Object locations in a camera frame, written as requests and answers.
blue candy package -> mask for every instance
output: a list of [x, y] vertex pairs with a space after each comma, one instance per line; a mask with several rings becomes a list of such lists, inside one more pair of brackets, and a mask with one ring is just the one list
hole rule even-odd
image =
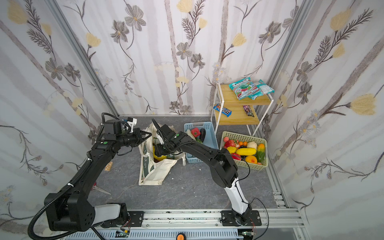
[[255, 100], [257, 97], [259, 96], [262, 96], [262, 95], [266, 95], [268, 93], [274, 93], [275, 91], [273, 90], [273, 88], [271, 88], [270, 86], [268, 86], [267, 84], [265, 84], [261, 79], [257, 82], [254, 83], [256, 85], [256, 87], [258, 87], [260, 89], [260, 91], [252, 94], [252, 95], [249, 95], [248, 97], [252, 100]]

floral wallpaper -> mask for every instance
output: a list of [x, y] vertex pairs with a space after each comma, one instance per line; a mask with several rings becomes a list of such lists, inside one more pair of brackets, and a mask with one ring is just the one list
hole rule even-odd
[[216, 82], [267, 81], [301, 1], [59, 0], [120, 114], [207, 114]]
[[[25, 239], [44, 196], [77, 172], [109, 110], [44, 2], [0, 6], [0, 238]], [[98, 41], [87, 38], [92, 50]], [[35, 231], [52, 234], [45, 216]]]
[[314, 1], [273, 85], [262, 133], [311, 239], [384, 234], [383, 12], [382, 1]]

yellow object in bag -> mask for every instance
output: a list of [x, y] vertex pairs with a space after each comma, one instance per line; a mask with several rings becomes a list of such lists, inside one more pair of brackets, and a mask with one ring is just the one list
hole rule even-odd
[[161, 157], [156, 156], [156, 155], [155, 155], [155, 146], [153, 146], [153, 158], [156, 159], [156, 160], [158, 160], [158, 161], [162, 161], [162, 160], [166, 159], [167, 156], [164, 156], [164, 155], [161, 156]]

mounting plate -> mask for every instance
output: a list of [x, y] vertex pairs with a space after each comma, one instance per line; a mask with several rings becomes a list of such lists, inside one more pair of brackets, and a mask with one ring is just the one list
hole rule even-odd
[[[259, 211], [252, 210], [248, 222], [243, 226], [252, 226], [252, 222], [255, 224], [255, 226], [261, 226], [262, 221], [260, 219]], [[237, 227], [239, 226], [238, 223], [235, 220], [235, 216], [233, 214], [233, 211], [223, 210], [221, 211], [221, 220], [220, 222], [223, 224], [223, 227]]]
[[144, 219], [143, 211], [129, 211], [128, 214], [131, 216], [131, 220], [129, 221], [130, 227], [141, 227], [141, 224]]

eggplant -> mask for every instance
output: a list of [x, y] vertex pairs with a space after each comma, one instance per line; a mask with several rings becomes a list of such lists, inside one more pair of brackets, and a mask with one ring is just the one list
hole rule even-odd
[[201, 142], [204, 142], [206, 133], [207, 133], [207, 131], [204, 128], [200, 129], [200, 141]]

